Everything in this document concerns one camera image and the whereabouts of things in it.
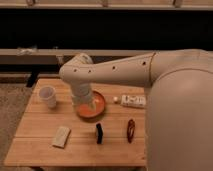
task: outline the orange object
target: orange object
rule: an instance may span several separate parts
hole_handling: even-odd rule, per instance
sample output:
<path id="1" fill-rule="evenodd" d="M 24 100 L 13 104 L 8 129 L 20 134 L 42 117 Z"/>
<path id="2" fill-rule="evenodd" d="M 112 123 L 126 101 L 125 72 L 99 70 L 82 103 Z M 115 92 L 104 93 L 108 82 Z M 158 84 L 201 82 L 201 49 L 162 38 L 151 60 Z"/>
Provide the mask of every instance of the orange object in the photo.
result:
<path id="1" fill-rule="evenodd" d="M 76 112 L 83 118 L 93 118 L 103 113 L 106 101 L 102 94 L 93 91 L 93 102 L 91 104 L 80 104 L 76 107 Z"/>

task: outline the black strip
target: black strip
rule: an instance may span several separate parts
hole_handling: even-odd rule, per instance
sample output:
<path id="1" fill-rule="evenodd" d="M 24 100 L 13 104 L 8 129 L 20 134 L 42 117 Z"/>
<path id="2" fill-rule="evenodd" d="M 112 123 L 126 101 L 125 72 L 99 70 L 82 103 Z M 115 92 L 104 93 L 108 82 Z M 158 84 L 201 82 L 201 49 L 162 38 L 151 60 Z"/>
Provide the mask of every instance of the black strip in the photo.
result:
<path id="1" fill-rule="evenodd" d="M 58 72 L 58 65 L 0 65 L 0 72 Z"/>
<path id="2" fill-rule="evenodd" d="M 96 124 L 96 131 L 97 131 L 97 144 L 101 144 L 102 143 L 102 138 L 103 138 L 103 130 L 101 127 L 101 124 L 98 123 Z"/>
<path id="3" fill-rule="evenodd" d="M 0 9 L 0 48 L 213 50 L 213 11 Z"/>

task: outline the table leg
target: table leg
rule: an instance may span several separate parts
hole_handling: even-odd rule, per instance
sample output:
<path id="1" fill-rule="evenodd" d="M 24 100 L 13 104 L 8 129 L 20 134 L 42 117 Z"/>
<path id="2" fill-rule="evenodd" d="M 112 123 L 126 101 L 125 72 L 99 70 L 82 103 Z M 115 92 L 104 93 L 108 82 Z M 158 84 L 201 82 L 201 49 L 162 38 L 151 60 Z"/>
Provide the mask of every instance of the table leg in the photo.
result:
<path id="1" fill-rule="evenodd" d="M 34 171 L 44 171 L 44 169 L 42 169 L 41 167 L 30 167 L 31 169 L 33 169 Z"/>

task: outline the black object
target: black object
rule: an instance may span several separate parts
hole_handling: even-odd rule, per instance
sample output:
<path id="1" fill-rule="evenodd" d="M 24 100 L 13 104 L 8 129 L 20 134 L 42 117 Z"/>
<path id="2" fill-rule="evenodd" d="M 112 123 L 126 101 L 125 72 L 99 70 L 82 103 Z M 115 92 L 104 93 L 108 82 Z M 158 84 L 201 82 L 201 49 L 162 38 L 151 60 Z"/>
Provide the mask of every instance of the black object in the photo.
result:
<path id="1" fill-rule="evenodd" d="M 30 78 L 27 81 L 26 87 L 32 87 L 33 84 L 36 82 L 38 77 L 39 71 L 33 71 L 30 75 Z"/>
<path id="2" fill-rule="evenodd" d="M 103 138 L 103 130 L 100 123 L 96 124 L 96 136 L 97 136 L 97 144 L 101 144 Z"/>
<path id="3" fill-rule="evenodd" d="M 44 171 L 41 167 L 30 167 L 34 171 Z"/>

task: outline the wood grain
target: wood grain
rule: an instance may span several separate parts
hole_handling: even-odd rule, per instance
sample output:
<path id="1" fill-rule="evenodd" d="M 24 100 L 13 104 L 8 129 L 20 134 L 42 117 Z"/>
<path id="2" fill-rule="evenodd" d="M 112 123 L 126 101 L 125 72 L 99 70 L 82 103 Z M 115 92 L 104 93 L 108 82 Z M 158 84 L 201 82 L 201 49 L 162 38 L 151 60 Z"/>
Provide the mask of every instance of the wood grain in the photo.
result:
<path id="1" fill-rule="evenodd" d="M 103 117 L 100 123 L 104 131 L 104 137 L 126 138 L 126 129 L 129 118 L 130 117 Z M 136 123 L 135 137 L 144 138 L 144 118 L 134 117 L 133 120 Z M 73 118 L 71 115 L 67 117 L 63 117 L 60 115 L 55 117 L 24 117 L 15 136 L 25 138 L 52 138 L 54 137 L 58 127 L 62 125 L 72 129 L 72 138 L 90 138 L 95 136 L 96 122 L 82 122 L 80 118 Z"/>
<path id="2" fill-rule="evenodd" d="M 124 138 L 70 138 L 65 149 L 51 146 L 51 138 L 16 138 L 5 161 L 7 166 L 144 166 L 144 139 L 132 144 Z"/>
<path id="3" fill-rule="evenodd" d="M 49 109 L 38 98 L 42 86 L 56 89 L 57 107 Z M 144 93 L 143 88 L 93 84 L 106 99 L 100 120 L 85 122 L 73 110 L 69 86 L 60 79 L 40 79 L 5 159 L 6 166 L 145 166 L 145 110 L 113 103 L 114 96 Z M 129 119 L 136 123 L 135 138 L 126 137 Z M 103 144 L 96 144 L 95 125 L 102 124 Z M 52 147 L 60 126 L 72 129 L 65 149 Z"/>

